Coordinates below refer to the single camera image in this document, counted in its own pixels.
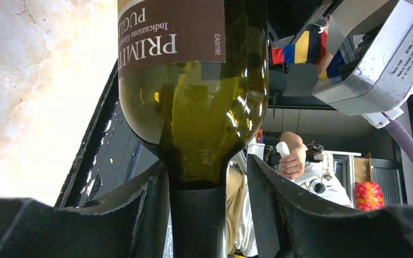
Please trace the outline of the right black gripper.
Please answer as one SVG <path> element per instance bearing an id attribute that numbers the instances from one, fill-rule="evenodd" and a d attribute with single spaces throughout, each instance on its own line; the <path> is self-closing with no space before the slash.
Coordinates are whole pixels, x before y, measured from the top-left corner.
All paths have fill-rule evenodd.
<path id="1" fill-rule="evenodd" d="M 325 27 L 342 0 L 268 0 L 268 40 L 272 47 L 294 44 L 310 26 Z"/>

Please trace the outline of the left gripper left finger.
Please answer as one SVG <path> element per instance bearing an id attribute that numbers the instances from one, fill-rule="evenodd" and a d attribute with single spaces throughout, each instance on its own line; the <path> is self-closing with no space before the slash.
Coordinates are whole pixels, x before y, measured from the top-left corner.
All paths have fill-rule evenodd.
<path id="1" fill-rule="evenodd" d="M 168 213 L 161 162 L 79 207 L 0 198 L 0 257 L 162 257 Z"/>

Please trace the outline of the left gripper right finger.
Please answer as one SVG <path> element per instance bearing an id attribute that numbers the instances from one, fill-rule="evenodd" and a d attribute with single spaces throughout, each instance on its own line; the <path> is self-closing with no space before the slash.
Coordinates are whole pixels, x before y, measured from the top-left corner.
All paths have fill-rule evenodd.
<path id="1" fill-rule="evenodd" d="M 259 257 L 413 257 L 413 206 L 345 207 L 252 154 L 247 175 Z"/>

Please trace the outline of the dark green wine bottle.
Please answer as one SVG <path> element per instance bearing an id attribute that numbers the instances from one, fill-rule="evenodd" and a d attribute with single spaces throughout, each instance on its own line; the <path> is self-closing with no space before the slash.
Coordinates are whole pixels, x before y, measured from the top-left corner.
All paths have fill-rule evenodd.
<path id="1" fill-rule="evenodd" d="M 226 170 L 268 103 L 266 1 L 118 1 L 124 116 L 168 174 L 175 257 L 226 257 Z"/>

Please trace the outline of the operator bare hand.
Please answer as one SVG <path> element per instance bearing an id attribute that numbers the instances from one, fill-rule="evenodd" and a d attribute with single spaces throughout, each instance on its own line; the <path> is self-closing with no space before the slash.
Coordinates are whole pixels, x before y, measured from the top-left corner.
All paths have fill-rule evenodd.
<path id="1" fill-rule="evenodd" d="M 306 149 L 303 144 L 289 145 L 289 155 L 280 160 L 279 175 L 294 181 L 305 170 Z"/>

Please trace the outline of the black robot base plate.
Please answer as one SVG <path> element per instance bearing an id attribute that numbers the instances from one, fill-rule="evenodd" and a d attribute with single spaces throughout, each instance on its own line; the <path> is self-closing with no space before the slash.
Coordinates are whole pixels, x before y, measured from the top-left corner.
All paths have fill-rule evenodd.
<path id="1" fill-rule="evenodd" d="M 137 177 L 157 160 L 126 122 L 114 66 L 55 207 L 79 207 Z"/>

